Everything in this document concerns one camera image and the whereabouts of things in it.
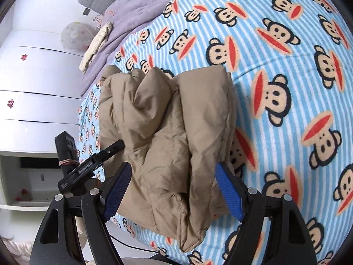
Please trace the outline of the tan puffer jacket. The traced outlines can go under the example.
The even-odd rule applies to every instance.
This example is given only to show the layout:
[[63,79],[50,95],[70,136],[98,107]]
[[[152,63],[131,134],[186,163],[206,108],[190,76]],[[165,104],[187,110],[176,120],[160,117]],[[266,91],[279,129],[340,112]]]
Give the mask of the tan puffer jacket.
[[132,178],[118,213],[177,241],[188,252],[211,223],[228,213],[215,180],[230,161],[236,125],[232,77],[221,65],[168,77],[161,69],[129,73],[108,65],[101,76],[99,141],[125,148],[104,164],[112,176],[123,162]]

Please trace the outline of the white wardrobe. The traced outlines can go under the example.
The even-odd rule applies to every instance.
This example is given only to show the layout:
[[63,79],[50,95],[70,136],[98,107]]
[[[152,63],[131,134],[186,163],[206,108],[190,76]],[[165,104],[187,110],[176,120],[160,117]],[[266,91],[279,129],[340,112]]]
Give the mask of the white wardrobe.
[[1,44],[1,208],[45,211],[57,193],[54,139],[78,135],[81,58],[51,32],[11,30]]

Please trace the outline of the covered standing fan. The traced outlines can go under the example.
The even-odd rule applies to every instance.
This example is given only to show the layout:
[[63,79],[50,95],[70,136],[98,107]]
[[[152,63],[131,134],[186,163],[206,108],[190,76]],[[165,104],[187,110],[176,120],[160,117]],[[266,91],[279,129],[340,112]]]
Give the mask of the covered standing fan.
[[60,42],[66,50],[80,50],[88,47],[97,30],[86,23],[72,22],[68,24],[60,33]]

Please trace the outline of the cream folded garment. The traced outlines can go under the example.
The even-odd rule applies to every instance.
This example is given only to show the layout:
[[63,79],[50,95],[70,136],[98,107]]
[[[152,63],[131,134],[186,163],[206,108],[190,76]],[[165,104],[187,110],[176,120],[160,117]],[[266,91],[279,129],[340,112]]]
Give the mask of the cream folded garment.
[[92,63],[94,57],[98,53],[98,51],[103,47],[103,45],[107,42],[111,31],[113,30],[113,23],[108,22],[104,24],[98,33],[94,36],[92,42],[90,43],[88,49],[84,53],[84,56],[80,62],[79,69],[82,73],[86,73],[88,67]]

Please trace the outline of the purple duvet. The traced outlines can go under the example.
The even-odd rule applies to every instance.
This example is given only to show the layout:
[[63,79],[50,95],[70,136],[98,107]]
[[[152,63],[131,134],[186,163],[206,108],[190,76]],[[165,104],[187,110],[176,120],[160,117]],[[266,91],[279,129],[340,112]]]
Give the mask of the purple duvet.
[[92,63],[82,77],[79,90],[81,97],[86,95],[88,88],[97,81],[103,67],[111,63],[114,53],[130,34],[148,26],[157,16],[161,15],[171,0],[115,0],[103,17],[103,24],[111,22],[111,31],[107,42],[98,50]]

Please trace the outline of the monkey print blue blanket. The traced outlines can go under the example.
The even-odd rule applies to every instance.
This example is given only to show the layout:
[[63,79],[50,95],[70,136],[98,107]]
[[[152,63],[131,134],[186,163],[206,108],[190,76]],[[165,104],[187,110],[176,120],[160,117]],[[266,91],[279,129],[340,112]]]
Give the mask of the monkey print blue blanket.
[[[342,254],[352,232],[352,32],[331,0],[171,0],[107,65],[170,77],[229,70],[234,170],[267,196],[293,197],[318,264],[352,263]],[[101,75],[79,110],[80,160],[101,149]]]

